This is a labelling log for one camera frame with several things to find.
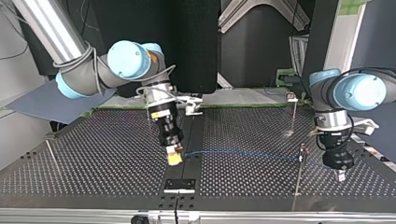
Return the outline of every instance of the robotic arm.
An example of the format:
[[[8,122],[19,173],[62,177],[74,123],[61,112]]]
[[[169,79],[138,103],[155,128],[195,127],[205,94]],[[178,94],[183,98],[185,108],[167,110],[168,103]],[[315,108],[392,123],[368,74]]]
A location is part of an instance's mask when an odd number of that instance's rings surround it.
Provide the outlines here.
[[[317,145],[325,151],[323,163],[343,174],[354,165],[347,143],[355,122],[347,110],[371,110],[395,101],[396,78],[376,68],[352,69],[343,74],[339,69],[330,69],[312,74],[309,82],[318,128]]]
[[[177,127],[176,97],[158,44],[137,44],[122,40],[108,54],[83,41],[58,0],[13,0],[41,43],[59,68],[56,82],[60,92],[70,98],[89,97],[103,89],[140,81],[150,117],[160,129],[160,143],[166,148],[168,163],[181,162],[182,131]]]

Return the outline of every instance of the light blue joint cover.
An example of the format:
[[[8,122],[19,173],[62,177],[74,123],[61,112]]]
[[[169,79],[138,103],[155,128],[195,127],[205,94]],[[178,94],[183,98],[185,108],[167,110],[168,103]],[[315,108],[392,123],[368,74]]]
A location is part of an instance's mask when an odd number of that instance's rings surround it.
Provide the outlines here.
[[[161,46],[156,44],[156,43],[147,43],[147,44],[142,44],[142,47],[144,49],[148,49],[151,51],[157,51],[163,55],[163,50],[161,49]]]
[[[384,81],[368,74],[355,74],[341,79],[334,87],[334,101],[347,110],[370,110],[384,101]]]
[[[58,89],[59,91],[67,98],[69,99],[79,99],[82,97],[88,97],[87,95],[80,94],[73,89],[71,89],[67,83],[64,81],[64,77],[62,76],[62,73],[59,71],[58,74],[56,75],[55,78],[56,83],[58,84]]]
[[[121,40],[108,51],[107,63],[116,76],[134,80],[147,73],[151,66],[151,59],[149,52],[142,45]]]
[[[341,71],[338,68],[313,73],[311,74],[311,76],[309,76],[309,87],[327,78],[339,76],[340,74]]]

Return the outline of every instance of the perforated metal plate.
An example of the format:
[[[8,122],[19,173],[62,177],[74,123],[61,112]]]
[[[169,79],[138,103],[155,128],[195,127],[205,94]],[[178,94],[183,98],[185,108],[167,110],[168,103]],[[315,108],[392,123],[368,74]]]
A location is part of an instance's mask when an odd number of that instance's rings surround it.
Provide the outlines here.
[[[312,111],[298,108],[294,122],[292,117],[292,106],[205,110],[203,149],[195,154],[203,153],[200,190],[196,194],[199,199],[195,199],[198,203],[194,209],[217,206],[221,210],[290,210],[299,200],[305,203],[303,210],[327,210],[332,207],[318,206],[316,202],[336,198],[355,200],[358,205],[356,200],[384,199],[396,205],[396,174],[386,165],[351,142],[348,150],[355,158],[355,166],[346,172],[345,182],[337,182],[333,171],[322,165],[323,152],[317,148],[315,138],[307,137],[314,128]],[[310,153],[296,198],[296,159],[302,143]]]
[[[51,141],[56,160],[44,146],[11,165],[0,175],[0,193],[44,198],[137,197],[152,203],[162,192],[167,167],[158,133],[145,110],[97,111]]]

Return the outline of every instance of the gray wall panel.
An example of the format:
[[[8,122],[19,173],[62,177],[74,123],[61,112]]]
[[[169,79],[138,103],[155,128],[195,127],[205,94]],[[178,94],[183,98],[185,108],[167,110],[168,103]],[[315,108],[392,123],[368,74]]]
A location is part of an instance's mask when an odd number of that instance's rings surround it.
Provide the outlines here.
[[[352,67],[396,67],[395,8],[394,0],[367,3]],[[372,111],[353,114],[371,118],[380,126],[372,136],[363,138],[390,160],[396,161],[396,104],[381,105]]]

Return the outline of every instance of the white wall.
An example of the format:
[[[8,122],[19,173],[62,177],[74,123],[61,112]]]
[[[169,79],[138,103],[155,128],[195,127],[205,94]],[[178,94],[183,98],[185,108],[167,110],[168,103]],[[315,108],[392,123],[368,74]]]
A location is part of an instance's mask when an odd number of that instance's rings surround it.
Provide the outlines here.
[[[337,15],[332,28],[332,37],[324,69],[339,68],[341,71],[349,70],[365,7],[366,5],[363,4],[357,15]]]
[[[0,9],[21,30],[13,14],[2,6]],[[26,42],[0,12],[0,58],[18,54],[25,46]],[[44,78],[38,74],[29,50],[19,57],[0,60],[0,108],[43,84]],[[11,112],[0,110],[0,170],[40,144],[44,134],[50,131],[46,120],[18,113],[8,115]]]

